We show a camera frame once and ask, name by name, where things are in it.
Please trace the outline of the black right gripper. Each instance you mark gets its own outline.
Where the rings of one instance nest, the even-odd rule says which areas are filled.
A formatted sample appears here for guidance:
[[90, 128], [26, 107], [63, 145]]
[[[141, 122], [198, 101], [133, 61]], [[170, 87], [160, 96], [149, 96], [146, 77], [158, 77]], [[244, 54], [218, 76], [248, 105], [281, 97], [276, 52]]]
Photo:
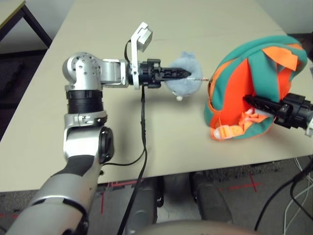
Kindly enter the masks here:
[[289, 93], [278, 102], [252, 95], [245, 95], [243, 100], [261, 114], [275, 118], [275, 124], [289, 129], [307, 129], [313, 118], [313, 104], [301, 95]]

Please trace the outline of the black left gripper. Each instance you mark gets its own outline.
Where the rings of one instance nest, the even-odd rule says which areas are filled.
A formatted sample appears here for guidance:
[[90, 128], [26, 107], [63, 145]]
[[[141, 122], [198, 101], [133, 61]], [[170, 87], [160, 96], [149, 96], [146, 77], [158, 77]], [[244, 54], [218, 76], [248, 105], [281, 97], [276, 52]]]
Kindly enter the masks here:
[[158, 89], [161, 82], [156, 77], [160, 74], [161, 81], [185, 79], [191, 72], [182, 68], [161, 68], [160, 59], [147, 59], [139, 63], [139, 84], [149, 89]]

